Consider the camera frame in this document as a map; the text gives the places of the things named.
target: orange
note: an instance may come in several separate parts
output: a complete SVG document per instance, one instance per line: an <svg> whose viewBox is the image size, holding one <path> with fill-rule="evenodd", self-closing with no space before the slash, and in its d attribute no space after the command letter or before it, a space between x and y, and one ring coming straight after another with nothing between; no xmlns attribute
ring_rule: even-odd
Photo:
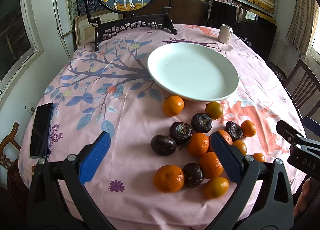
<svg viewBox="0 0 320 230"><path fill-rule="evenodd" d="M229 143L230 145L232 145L232 138L231 136L224 130L217 130L217 132L219 132L222 137L226 140L227 143ZM210 144L209 144L209 148L208 148L208 152L214 152L213 148L212 148L212 142L211 142L211 137L209 137L210 140Z"/></svg>
<svg viewBox="0 0 320 230"><path fill-rule="evenodd" d="M206 153L199 159L199 166L205 178L212 179L218 177L223 172L223 167L213 152Z"/></svg>
<svg viewBox="0 0 320 230"><path fill-rule="evenodd" d="M234 141L233 142L233 145L234 146L237 146L237 148L240 150L240 152L243 154L243 155L246 155L247 154L247 146L244 144L243 141Z"/></svg>
<svg viewBox="0 0 320 230"><path fill-rule="evenodd" d="M253 156L257 161L266 162L266 158L265 158L265 156L264 156L262 153L255 153L255 154L252 154L252 156Z"/></svg>
<svg viewBox="0 0 320 230"><path fill-rule="evenodd" d="M257 132L256 126L249 120L246 120L241 124L241 129L243 130L243 135L246 137L252 137Z"/></svg>
<svg viewBox="0 0 320 230"><path fill-rule="evenodd" d="M174 165L162 166L153 176L153 184L164 193L176 192L183 187L183 171Z"/></svg>
<svg viewBox="0 0 320 230"><path fill-rule="evenodd" d="M188 144L188 152L192 156L202 156L209 147L209 139L204 133L194 133Z"/></svg>
<svg viewBox="0 0 320 230"><path fill-rule="evenodd" d="M229 188L229 181L224 177L216 177L209 180L203 188L206 198L221 197Z"/></svg>
<svg viewBox="0 0 320 230"><path fill-rule="evenodd" d="M169 96L163 104L163 111L166 115L176 116L184 107L183 99L180 96Z"/></svg>
<svg viewBox="0 0 320 230"><path fill-rule="evenodd" d="M205 112L211 117L211 119L219 119L223 114L223 108L221 104L217 102L211 102L205 107Z"/></svg>

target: white plate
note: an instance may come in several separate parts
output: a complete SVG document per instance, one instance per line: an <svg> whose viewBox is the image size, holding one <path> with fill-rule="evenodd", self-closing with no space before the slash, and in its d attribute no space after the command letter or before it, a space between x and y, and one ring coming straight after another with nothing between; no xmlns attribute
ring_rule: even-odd
<svg viewBox="0 0 320 230"><path fill-rule="evenodd" d="M148 58L153 80L182 98L214 102L237 90L235 67L218 52L193 43L172 43L156 48Z"/></svg>

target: human hand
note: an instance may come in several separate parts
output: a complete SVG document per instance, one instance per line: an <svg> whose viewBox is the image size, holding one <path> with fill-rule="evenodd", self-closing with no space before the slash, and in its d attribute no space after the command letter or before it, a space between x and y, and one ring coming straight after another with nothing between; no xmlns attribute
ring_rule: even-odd
<svg viewBox="0 0 320 230"><path fill-rule="evenodd" d="M305 183L302 185L301 194L298 198L297 204L293 209L293 216L298 216L301 212L303 212L307 208L306 196L310 191L310 178L308 178Z"/></svg>

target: smartphone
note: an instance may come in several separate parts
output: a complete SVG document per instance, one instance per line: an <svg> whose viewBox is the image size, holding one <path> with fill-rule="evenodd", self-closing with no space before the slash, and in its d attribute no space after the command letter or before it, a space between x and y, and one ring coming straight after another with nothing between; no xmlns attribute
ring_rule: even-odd
<svg viewBox="0 0 320 230"><path fill-rule="evenodd" d="M30 158L49 157L49 134L54 103L40 105L36 109L36 117L33 123Z"/></svg>

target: pink tablecloth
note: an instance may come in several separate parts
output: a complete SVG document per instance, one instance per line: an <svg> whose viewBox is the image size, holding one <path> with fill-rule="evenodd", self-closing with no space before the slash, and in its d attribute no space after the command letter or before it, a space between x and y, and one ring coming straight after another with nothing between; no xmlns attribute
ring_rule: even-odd
<svg viewBox="0 0 320 230"><path fill-rule="evenodd" d="M257 134L243 140L248 154L261 152L268 162L281 158L293 193L305 176L287 163L289 144L276 133L276 123L281 119L304 134L302 124L290 98L265 62L235 35L230 44L224 45L216 39L217 29L175 27L177 35L168 30L128 29L100 43L98 52L92 52L93 44L80 47L47 87L38 104L55 103L49 161L78 154L102 131L112 136L110 150L85 187L119 230L202 230L236 187L230 183L224 196L207 200L202 186L170 194L161 193L153 186L153 175L161 166L173 164L182 168L198 159L191 157L186 149L167 157L157 156L150 148L151 138L167 134L175 121L190 123L191 117L203 112L206 105L186 101L178 116L170 118L163 113L163 101L169 93L153 82L146 63L150 52L166 43L190 42L212 48L230 60L238 71L239 88L231 97L220 101L223 117L213 121L207 135L224 128L227 121L241 124L252 120ZM31 183L31 167L37 163L29 158L33 120L34 115L19 156L20 174L27 186ZM260 186L261 182L257 182L241 218L250 213ZM79 218L65 186L61 188L71 212Z"/></svg>

